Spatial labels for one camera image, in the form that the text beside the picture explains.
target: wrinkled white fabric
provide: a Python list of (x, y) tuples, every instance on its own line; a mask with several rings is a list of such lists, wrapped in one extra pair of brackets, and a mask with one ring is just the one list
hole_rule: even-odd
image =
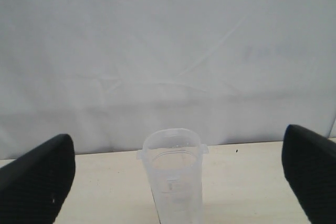
[(58, 133), (78, 153), (170, 127), (209, 145), (327, 135), (335, 17), (335, 0), (0, 0), (0, 158)]

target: beige table surface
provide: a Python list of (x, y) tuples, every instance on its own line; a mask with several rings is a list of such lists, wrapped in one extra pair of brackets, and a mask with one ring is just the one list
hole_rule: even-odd
[[(282, 142), (209, 147), (203, 161), (205, 224), (309, 223), (283, 176), (281, 147)], [(159, 223), (136, 152), (78, 155), (76, 166), (56, 223)]]

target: translucent plastic cup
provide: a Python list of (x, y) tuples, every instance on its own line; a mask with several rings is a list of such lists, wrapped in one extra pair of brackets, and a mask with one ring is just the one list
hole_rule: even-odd
[(150, 135), (138, 151), (161, 224), (203, 224), (202, 159), (207, 146), (186, 129)]

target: plastic measuring cup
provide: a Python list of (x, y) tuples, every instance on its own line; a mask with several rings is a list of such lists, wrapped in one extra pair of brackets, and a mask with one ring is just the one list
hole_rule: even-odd
[(186, 129), (150, 135), (138, 151), (161, 224), (203, 224), (202, 159), (208, 149)]

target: tabletop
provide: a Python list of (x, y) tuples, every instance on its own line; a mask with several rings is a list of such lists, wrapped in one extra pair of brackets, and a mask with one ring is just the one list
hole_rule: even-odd
[[(309, 223), (284, 178), (282, 142), (210, 146), (203, 160), (205, 224)], [(136, 152), (76, 156), (56, 223), (158, 224)]]

